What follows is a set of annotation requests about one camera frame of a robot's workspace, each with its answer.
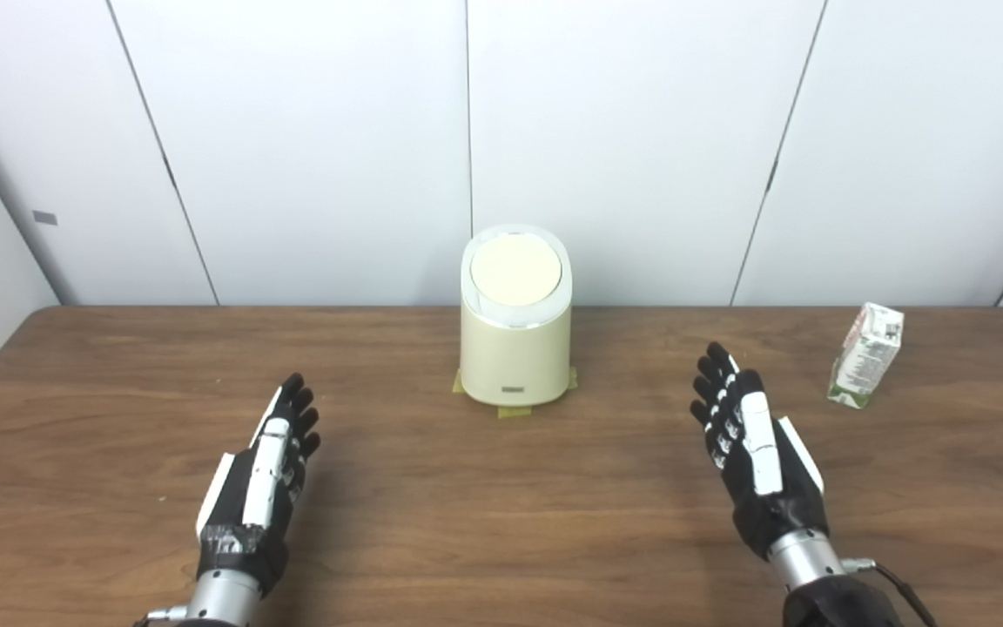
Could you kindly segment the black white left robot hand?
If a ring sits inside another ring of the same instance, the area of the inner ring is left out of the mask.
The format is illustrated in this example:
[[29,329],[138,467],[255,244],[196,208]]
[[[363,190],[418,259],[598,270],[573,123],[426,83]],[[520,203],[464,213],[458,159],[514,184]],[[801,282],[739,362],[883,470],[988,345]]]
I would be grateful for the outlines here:
[[303,374],[275,390],[250,443],[225,453],[200,505],[198,574],[223,569],[250,576],[267,596],[286,572],[286,533],[321,444],[319,412]]

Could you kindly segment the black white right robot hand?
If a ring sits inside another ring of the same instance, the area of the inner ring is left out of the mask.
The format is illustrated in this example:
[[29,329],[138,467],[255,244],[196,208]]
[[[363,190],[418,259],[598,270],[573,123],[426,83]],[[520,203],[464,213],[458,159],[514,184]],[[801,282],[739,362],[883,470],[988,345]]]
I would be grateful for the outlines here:
[[770,409],[763,378],[712,341],[697,361],[691,415],[733,503],[742,543],[761,559],[800,530],[828,533],[823,477],[795,425]]

